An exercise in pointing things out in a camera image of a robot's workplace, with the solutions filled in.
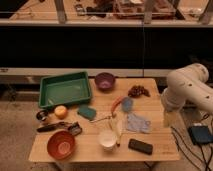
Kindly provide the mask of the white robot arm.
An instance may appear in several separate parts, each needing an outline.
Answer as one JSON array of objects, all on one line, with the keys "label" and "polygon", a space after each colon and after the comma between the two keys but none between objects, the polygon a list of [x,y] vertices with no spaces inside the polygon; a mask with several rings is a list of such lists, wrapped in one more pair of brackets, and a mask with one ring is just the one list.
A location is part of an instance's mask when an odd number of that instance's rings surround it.
[{"label": "white robot arm", "polygon": [[170,127],[176,121],[176,112],[183,108],[186,101],[213,114],[213,88],[206,84],[208,78],[208,69],[200,63],[172,70],[167,75],[167,87],[161,94],[165,127]]}]

